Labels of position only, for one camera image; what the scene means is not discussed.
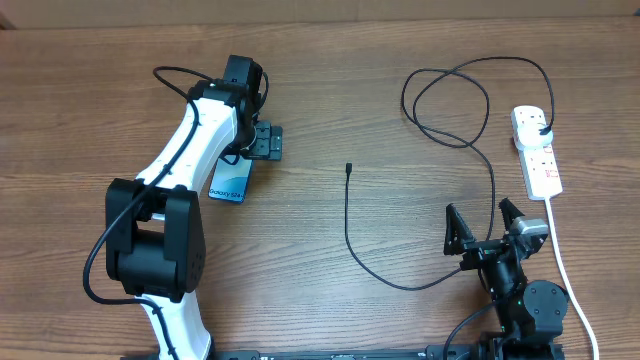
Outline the Galaxy S24+ smartphone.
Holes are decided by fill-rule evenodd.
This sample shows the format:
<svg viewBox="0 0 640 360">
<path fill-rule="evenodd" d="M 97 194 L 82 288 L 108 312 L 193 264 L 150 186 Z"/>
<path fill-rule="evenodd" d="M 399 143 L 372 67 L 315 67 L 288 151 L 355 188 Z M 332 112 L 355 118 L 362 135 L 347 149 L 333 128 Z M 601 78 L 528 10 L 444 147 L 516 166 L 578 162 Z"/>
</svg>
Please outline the Galaxy S24+ smartphone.
<svg viewBox="0 0 640 360">
<path fill-rule="evenodd" d="M 214 200 L 236 204 L 244 202 L 253 161 L 240 155 L 226 155 L 215 165 L 208 196 Z"/>
</svg>

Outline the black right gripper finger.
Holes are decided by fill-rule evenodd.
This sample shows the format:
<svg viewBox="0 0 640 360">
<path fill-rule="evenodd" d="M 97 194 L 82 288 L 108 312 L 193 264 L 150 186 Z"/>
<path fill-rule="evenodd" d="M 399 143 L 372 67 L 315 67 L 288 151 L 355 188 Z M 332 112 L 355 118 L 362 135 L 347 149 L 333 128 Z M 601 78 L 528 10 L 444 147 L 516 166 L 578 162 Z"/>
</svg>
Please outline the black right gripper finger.
<svg viewBox="0 0 640 360">
<path fill-rule="evenodd" d="M 453 204 L 446 207 L 446 232 L 443 253 L 459 255 L 475 242 L 475 236 Z"/>
<path fill-rule="evenodd" d="M 508 198 L 504 198 L 500 201 L 499 208 L 505 230 L 512 231 L 516 226 L 517 219 L 522 217 L 523 213 Z"/>
</svg>

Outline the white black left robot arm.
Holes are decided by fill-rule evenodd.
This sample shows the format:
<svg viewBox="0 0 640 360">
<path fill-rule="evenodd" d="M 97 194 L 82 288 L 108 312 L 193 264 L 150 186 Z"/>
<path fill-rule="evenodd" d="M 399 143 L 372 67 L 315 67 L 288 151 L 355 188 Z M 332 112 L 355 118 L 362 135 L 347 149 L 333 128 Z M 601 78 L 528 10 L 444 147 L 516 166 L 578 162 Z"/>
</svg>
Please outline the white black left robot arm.
<svg viewBox="0 0 640 360">
<path fill-rule="evenodd" d="M 99 250 L 106 272 L 146 312 L 159 349 L 156 359 L 212 359 L 196 288 L 204 273 L 206 241 L 199 197 L 208 177 L 238 181 L 255 160 L 282 157 L 281 127 L 259 113 L 268 76 L 250 57 L 232 55 L 224 74 L 198 76 L 180 95 L 183 120 L 160 155 L 133 180 L 116 178 L 105 195 L 105 225 L 86 260 L 83 287 L 96 303 L 90 271 Z"/>
</svg>

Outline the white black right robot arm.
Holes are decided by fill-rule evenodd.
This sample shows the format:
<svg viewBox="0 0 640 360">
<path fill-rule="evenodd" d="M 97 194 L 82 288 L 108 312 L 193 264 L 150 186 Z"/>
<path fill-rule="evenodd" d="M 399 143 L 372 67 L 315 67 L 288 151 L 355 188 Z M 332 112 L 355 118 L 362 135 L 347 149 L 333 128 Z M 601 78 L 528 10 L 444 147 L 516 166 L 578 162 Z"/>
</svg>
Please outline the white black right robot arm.
<svg viewBox="0 0 640 360">
<path fill-rule="evenodd" d="M 462 271 L 478 271 L 491 303 L 454 328 L 442 355 L 445 359 L 562 359 L 562 346 L 554 339 L 563 333 L 568 292 L 550 281 L 529 281 L 522 267 L 545 244 L 549 225 L 525 216 L 507 198 L 499 208 L 505 232 L 500 239 L 486 241 L 476 240 L 454 205 L 446 208 L 444 253 L 460 255 Z M 457 333 L 490 310 L 496 311 L 501 330 L 485 332 L 476 343 L 452 350 Z"/>
</svg>

